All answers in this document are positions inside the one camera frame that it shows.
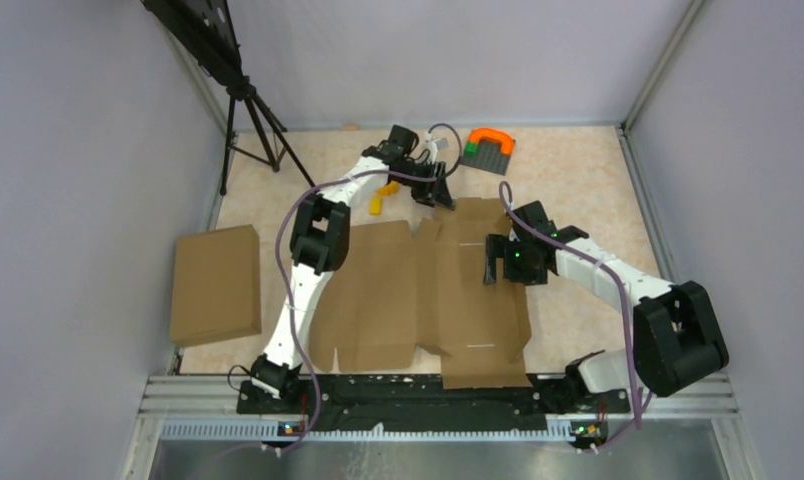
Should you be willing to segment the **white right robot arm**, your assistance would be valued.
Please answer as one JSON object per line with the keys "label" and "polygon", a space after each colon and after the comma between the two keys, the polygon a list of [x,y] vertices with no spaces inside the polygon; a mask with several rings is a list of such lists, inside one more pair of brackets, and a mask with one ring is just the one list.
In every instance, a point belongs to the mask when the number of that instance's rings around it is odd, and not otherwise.
{"label": "white right robot arm", "polygon": [[584,230],[559,228],[543,205],[508,212],[506,234],[485,240],[484,283],[544,285],[570,280],[626,316],[626,345],[571,362],[567,404],[590,412],[605,392],[645,389],[659,397],[725,368],[729,352],[708,291],[695,281],[676,284],[645,273],[605,251]]}

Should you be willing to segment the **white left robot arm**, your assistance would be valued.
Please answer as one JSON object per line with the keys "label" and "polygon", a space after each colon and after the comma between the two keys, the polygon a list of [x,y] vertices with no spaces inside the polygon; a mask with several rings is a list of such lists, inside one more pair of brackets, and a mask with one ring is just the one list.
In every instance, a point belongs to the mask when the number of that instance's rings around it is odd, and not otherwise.
{"label": "white left robot arm", "polygon": [[274,332],[249,371],[261,401],[275,413],[297,404],[299,372],[309,366],[305,342],[323,290],[345,262],[353,208],[393,182],[409,188],[412,199],[428,207],[453,209],[447,180],[456,171],[440,160],[447,141],[435,137],[439,124],[423,135],[395,125],[379,144],[362,151],[340,179],[304,192],[288,210],[280,228],[289,230],[292,264],[276,261],[286,287]]}

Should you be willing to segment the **yellow rectangular block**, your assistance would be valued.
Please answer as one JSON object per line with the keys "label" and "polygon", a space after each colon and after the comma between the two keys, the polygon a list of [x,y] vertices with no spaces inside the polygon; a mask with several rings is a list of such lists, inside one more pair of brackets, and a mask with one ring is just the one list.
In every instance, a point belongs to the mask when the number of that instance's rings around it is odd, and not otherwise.
{"label": "yellow rectangular block", "polygon": [[379,216],[382,213],[383,199],[380,196],[374,196],[370,200],[369,214],[371,216]]}

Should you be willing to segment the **large cardboard box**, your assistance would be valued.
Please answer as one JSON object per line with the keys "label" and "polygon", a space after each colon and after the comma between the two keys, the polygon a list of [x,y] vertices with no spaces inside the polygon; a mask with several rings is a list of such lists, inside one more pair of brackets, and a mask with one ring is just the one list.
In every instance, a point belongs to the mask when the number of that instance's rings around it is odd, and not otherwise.
{"label": "large cardboard box", "polygon": [[497,198],[461,198],[417,226],[358,225],[321,294],[307,352],[322,372],[408,369],[422,349],[444,389],[528,387],[526,288],[484,282],[485,240],[511,222]]}

